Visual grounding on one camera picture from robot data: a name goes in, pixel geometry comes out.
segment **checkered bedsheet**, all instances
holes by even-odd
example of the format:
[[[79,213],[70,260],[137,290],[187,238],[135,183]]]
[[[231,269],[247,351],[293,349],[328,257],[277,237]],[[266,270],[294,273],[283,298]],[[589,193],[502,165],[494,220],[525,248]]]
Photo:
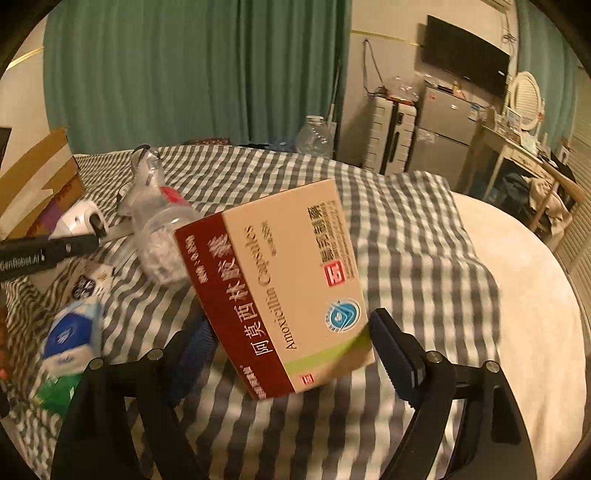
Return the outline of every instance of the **checkered bedsheet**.
[[[247,148],[167,147],[161,153],[167,183],[204,214],[334,177],[368,310],[386,308],[426,350],[444,352],[452,362],[480,365],[498,357],[498,289],[475,255],[443,178],[423,172],[384,177],[324,158]],[[116,220],[117,189],[131,179],[129,156],[79,160],[86,197],[109,223]],[[113,242],[93,257],[120,267],[105,304],[103,351],[109,362],[163,347],[197,308],[192,288],[155,286],[136,256],[117,264],[118,252],[132,241]],[[43,340],[74,263],[45,296],[26,279],[5,285],[15,364],[11,416],[27,461],[46,479],[61,420],[31,398],[44,379]],[[379,478],[413,411],[396,396],[379,362],[304,394],[256,402],[219,347],[177,414],[212,479],[369,480]],[[129,422],[142,468],[157,478],[133,403]],[[455,406],[432,476],[444,472],[458,422]]]

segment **blue gripper pad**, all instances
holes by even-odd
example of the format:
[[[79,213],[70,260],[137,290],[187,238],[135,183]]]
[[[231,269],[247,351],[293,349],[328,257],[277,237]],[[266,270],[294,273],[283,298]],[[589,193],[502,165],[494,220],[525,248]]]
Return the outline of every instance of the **blue gripper pad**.
[[[421,404],[425,351],[416,338],[403,333],[385,309],[369,316],[369,335],[396,393],[411,407]]]
[[[171,406],[176,407],[182,399],[187,397],[201,375],[203,367],[213,357],[216,347],[217,337],[209,321],[204,317],[184,348],[178,364],[171,371],[168,389],[168,402]]]

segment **cardboard box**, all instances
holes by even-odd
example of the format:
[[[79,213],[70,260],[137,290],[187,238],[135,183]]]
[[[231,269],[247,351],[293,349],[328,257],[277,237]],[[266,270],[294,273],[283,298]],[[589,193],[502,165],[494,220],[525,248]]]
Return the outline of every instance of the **cardboard box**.
[[[176,238],[209,321],[254,398],[309,390],[374,361],[334,180],[205,217]]]
[[[0,177],[0,239],[51,233],[84,192],[65,129],[52,130]]]

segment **snack package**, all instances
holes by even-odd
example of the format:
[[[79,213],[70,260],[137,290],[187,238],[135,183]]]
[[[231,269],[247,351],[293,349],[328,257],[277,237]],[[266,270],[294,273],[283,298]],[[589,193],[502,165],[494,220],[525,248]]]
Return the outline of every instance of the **snack package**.
[[[33,400],[44,410],[65,417],[81,378],[82,374],[49,377]]]
[[[57,314],[51,326],[42,368],[54,377],[82,373],[100,356],[102,305],[95,297],[76,301]]]

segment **white wall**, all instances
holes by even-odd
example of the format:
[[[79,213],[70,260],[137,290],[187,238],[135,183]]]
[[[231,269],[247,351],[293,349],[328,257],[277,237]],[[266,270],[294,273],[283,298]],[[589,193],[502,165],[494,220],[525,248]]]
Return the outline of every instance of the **white wall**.
[[[338,160],[360,165],[365,149],[363,130],[366,129],[368,110],[362,76],[364,38],[369,38],[374,47],[376,62],[388,87],[392,86],[396,76],[416,84],[420,73],[429,73],[448,83],[456,80],[456,77],[447,72],[422,64],[421,48],[412,45],[423,43],[428,15],[464,28],[510,53],[509,44],[502,42],[502,36],[506,33],[503,30],[503,25],[506,24],[504,14],[482,0],[353,0],[352,30],[396,37],[399,40],[358,33],[350,35]],[[517,10],[514,6],[509,11],[508,18],[512,35],[519,37]],[[518,43],[515,43],[515,54],[509,65],[510,74],[514,74],[517,68],[517,51]],[[369,53],[367,70],[368,89],[372,92],[380,82]],[[470,101],[483,106],[491,102],[492,96],[484,90],[465,80],[461,84]]]
[[[45,19],[31,32],[15,59],[43,45]],[[0,79],[0,127],[12,127],[0,175],[49,134],[43,93],[43,52],[7,70]]]

